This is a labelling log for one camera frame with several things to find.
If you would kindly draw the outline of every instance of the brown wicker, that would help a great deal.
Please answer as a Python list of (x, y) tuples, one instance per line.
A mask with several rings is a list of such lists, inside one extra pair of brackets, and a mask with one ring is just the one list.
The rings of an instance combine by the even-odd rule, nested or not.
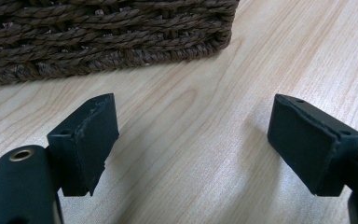
[(0, 84), (212, 55), (238, 3), (0, 0)]

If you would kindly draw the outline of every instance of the black mount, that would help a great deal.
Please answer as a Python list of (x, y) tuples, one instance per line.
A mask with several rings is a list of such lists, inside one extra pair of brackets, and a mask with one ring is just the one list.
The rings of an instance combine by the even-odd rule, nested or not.
[(88, 100), (48, 134), (47, 148), (0, 158), (0, 223), (63, 223), (57, 190), (92, 195), (118, 138), (115, 97)]
[(351, 223), (358, 223), (358, 132), (309, 103), (277, 94), (268, 140), (312, 194), (339, 196), (344, 186)]

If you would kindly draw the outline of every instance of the light wood surface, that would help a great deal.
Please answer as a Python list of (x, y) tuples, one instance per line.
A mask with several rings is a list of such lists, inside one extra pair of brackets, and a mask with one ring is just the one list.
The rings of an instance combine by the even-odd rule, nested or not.
[(358, 130), (358, 0), (242, 0), (212, 58), (0, 86), (0, 157), (108, 92), (121, 136), (66, 223), (349, 223), (350, 191), (311, 195), (266, 132), (277, 92)]

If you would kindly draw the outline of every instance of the woven basket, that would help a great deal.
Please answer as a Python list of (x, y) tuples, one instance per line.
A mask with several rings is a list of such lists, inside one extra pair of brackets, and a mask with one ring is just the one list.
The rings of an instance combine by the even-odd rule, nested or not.
[(0, 84), (212, 55), (238, 3), (0, 0)]

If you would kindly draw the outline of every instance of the brass insert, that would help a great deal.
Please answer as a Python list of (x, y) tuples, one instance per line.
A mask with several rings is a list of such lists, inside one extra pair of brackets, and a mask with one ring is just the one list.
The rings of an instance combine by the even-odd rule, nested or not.
[(34, 155), (34, 151), (32, 149), (23, 149), (11, 154), (8, 159), (10, 161), (24, 161), (32, 157), (32, 155)]

